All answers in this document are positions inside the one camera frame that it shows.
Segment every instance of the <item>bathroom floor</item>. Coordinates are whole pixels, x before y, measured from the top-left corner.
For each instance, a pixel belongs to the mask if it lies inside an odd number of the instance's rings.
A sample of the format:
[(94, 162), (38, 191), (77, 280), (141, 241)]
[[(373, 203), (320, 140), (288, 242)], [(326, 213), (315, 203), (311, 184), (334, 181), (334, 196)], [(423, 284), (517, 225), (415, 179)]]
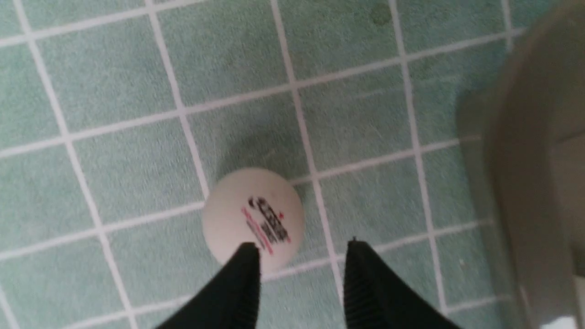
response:
[(307, 221), (259, 328), (343, 328), (354, 235), (462, 327), (507, 328), (455, 106), (548, 5), (0, 0), (0, 328), (153, 328), (219, 269), (200, 209), (245, 166)]

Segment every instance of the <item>tiled floor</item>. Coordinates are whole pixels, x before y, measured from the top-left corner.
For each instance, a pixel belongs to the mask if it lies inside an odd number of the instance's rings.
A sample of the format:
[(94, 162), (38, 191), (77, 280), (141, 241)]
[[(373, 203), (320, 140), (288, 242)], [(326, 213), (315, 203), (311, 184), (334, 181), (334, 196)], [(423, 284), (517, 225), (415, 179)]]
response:
[(548, 6), (0, 0), (0, 329), (154, 327), (218, 270), (200, 209), (243, 166), (307, 221), (259, 328), (343, 328), (354, 235), (464, 328), (511, 328), (454, 115)]

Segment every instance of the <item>floor tile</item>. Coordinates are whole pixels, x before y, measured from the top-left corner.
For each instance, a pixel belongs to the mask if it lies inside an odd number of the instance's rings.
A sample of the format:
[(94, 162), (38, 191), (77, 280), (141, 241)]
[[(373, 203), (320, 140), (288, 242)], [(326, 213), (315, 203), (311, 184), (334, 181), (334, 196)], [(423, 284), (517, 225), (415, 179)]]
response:
[(288, 81), (269, 0), (206, 1), (159, 18), (185, 105)]
[(558, 0), (510, 0), (513, 27), (531, 26), (557, 2)]
[(435, 228), (486, 219), (476, 215), (459, 147), (429, 152), (422, 158)]
[(16, 9), (10, 0), (0, 1), (0, 38), (21, 34)]
[(130, 322), (127, 319), (112, 321), (89, 327), (89, 329), (130, 329)]
[(220, 269), (203, 237), (199, 211), (109, 234), (135, 306), (195, 295)]
[(103, 222), (203, 200), (178, 119), (74, 143)]
[(371, 245), (426, 231), (414, 159), (321, 180), (335, 251), (353, 236)]
[(397, 56), (384, 0), (281, 0), (288, 51), (298, 79)]
[(141, 0), (22, 0), (33, 29), (65, 25), (144, 6)]
[(262, 284), (258, 329), (342, 329), (330, 266)]
[(92, 227), (64, 146), (0, 160), (0, 251)]
[(512, 329), (502, 317), (499, 303), (488, 304), (449, 314), (459, 327), (468, 329)]
[(442, 235), (436, 241), (448, 306), (495, 295), (480, 229)]
[(179, 308), (166, 309), (152, 313), (141, 314), (136, 317), (138, 329), (153, 329), (157, 325), (165, 322), (170, 318)]
[(295, 189), (301, 197), (302, 206), (305, 210), (305, 236), (301, 249), (288, 266), (295, 266), (329, 256), (313, 184), (302, 184), (295, 186)]
[(407, 53), (504, 32), (500, 0), (398, 0)]
[(175, 108), (146, 16), (38, 44), (71, 131)]
[(461, 97), (492, 82), (505, 54), (505, 43), (497, 41), (408, 64), (422, 145), (457, 137), (455, 111)]
[(97, 239), (4, 261), (0, 282), (21, 329), (61, 328), (123, 310)]
[(0, 150), (58, 136), (53, 110), (25, 44), (0, 49), (0, 73)]
[(317, 170), (411, 147), (400, 67), (300, 91)]
[(381, 252), (380, 257), (427, 303), (434, 308), (439, 307), (435, 268), (428, 240)]
[(210, 186), (243, 167), (263, 167), (288, 179), (308, 175), (288, 92), (196, 113), (189, 122)]

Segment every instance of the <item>printed logo on ball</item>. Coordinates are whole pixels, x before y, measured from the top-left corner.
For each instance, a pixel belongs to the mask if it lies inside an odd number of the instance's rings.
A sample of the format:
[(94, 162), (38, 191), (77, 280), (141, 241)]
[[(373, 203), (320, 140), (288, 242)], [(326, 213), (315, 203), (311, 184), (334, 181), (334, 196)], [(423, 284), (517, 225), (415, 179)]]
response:
[(246, 206), (242, 207), (242, 214), (246, 217), (246, 224), (252, 233), (254, 233), (254, 236), (256, 236), (262, 249), (272, 255), (272, 246), (274, 244), (291, 242), (288, 232), (281, 222), (284, 219), (284, 214), (281, 211), (276, 215), (274, 209), (263, 197), (250, 197), (248, 199), (248, 206), (254, 213), (260, 213), (262, 215), (262, 219), (258, 222)]

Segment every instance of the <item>ping pong ball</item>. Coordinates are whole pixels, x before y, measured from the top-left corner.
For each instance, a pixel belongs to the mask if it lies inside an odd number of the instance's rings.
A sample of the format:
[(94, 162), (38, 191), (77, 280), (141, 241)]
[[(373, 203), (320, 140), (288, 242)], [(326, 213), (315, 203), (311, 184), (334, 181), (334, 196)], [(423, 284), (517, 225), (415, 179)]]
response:
[(203, 235), (211, 254), (225, 264), (243, 242), (260, 251), (260, 269), (270, 273), (296, 255), (305, 231), (301, 199), (279, 175), (245, 168), (224, 177), (205, 202)]

